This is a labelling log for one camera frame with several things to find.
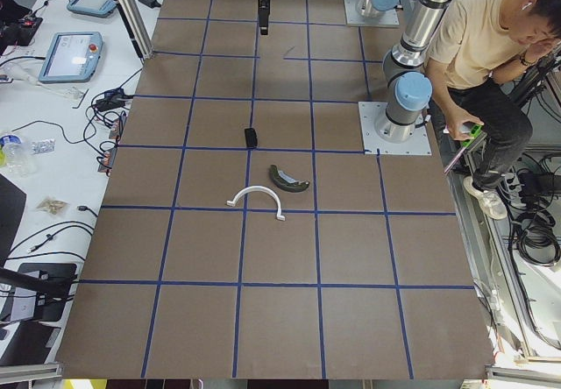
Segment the aluminium frame post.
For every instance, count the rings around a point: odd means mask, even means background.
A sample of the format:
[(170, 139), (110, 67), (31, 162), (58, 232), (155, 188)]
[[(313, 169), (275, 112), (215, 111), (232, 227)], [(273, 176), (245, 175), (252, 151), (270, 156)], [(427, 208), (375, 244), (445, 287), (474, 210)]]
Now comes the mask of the aluminium frame post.
[(113, 0), (124, 23), (135, 53), (141, 60), (151, 59), (153, 44), (135, 0)]

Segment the clear plastic water bottle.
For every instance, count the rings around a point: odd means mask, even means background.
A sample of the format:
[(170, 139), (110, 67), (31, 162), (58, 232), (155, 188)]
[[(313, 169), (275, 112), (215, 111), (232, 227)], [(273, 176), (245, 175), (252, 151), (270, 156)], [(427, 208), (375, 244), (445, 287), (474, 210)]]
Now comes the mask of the clear plastic water bottle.
[(18, 136), (5, 133), (1, 136), (1, 150), (5, 165), (11, 173), (27, 176), (37, 171), (28, 145)]

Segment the blue teach pendant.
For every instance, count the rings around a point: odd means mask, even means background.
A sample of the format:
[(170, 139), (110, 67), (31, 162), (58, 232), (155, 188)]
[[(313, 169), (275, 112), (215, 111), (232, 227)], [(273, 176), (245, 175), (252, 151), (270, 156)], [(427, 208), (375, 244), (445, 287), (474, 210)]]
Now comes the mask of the blue teach pendant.
[(106, 18), (116, 9), (116, 3), (114, 0), (71, 0), (67, 9), (75, 14)]
[(58, 32), (53, 36), (39, 72), (42, 83), (87, 82), (103, 50), (100, 32)]

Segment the blue teach pendant near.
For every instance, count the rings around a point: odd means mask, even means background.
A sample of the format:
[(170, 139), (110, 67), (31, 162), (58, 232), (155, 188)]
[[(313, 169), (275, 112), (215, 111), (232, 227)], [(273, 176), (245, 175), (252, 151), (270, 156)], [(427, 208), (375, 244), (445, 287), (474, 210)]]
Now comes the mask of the blue teach pendant near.
[(100, 32), (58, 32), (53, 36), (39, 72), (42, 83), (87, 82), (103, 50)]

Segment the blue teach pendant far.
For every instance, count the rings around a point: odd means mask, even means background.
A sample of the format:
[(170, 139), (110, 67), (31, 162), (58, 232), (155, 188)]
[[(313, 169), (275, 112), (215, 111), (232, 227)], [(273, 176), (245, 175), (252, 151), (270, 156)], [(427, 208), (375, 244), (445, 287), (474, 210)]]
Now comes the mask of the blue teach pendant far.
[(67, 9), (75, 14), (106, 18), (116, 9), (116, 3), (114, 0), (71, 0)]

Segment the person in beige shirt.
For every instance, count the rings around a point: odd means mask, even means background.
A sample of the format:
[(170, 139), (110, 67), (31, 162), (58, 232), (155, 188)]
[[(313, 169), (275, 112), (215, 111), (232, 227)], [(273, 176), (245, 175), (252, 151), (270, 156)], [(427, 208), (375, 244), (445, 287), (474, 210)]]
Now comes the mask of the person in beige shirt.
[(479, 124), (486, 146), (463, 185), (483, 213), (508, 212), (497, 193), (504, 173), (533, 134), (528, 117), (502, 92), (560, 43), (560, 0), (452, 0), (426, 53), (433, 95), (429, 113), (438, 139), (465, 141)]

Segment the white curved plastic bracket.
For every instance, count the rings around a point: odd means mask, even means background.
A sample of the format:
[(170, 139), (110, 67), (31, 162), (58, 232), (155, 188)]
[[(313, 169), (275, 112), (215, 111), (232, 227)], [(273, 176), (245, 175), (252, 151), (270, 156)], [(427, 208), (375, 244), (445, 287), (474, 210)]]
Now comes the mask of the white curved plastic bracket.
[(261, 185), (244, 187), (239, 190), (230, 200), (226, 201), (225, 204), (229, 207), (235, 207), (240, 199), (251, 193), (262, 193), (268, 195), (276, 204), (275, 218), (278, 221), (286, 220), (286, 217), (283, 215), (280, 197), (269, 187), (264, 187)]

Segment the green brake shoe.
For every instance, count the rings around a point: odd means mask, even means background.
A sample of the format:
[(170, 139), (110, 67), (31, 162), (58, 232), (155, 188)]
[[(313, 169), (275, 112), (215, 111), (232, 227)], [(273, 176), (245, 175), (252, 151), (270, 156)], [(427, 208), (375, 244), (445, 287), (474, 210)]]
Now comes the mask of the green brake shoe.
[(279, 189), (289, 193), (304, 192), (309, 188), (310, 182), (306, 180), (296, 180), (285, 172), (280, 170), (276, 165), (271, 165), (268, 170), (269, 178), (273, 184)]

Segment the black power adapter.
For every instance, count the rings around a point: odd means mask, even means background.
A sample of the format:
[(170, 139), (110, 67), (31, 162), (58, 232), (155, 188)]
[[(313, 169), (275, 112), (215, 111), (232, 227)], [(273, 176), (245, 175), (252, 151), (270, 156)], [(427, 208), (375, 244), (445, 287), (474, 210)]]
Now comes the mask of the black power adapter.
[(138, 0), (138, 1), (151, 9), (159, 8), (161, 6), (161, 3), (158, 0)]

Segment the black brake pad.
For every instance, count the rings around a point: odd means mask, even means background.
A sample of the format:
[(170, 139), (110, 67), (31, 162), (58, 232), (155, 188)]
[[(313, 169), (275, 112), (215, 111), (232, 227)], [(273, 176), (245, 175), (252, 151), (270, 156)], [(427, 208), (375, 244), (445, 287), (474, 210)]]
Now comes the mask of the black brake pad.
[(258, 147), (257, 132), (253, 128), (245, 128), (245, 145), (247, 149), (254, 149)]

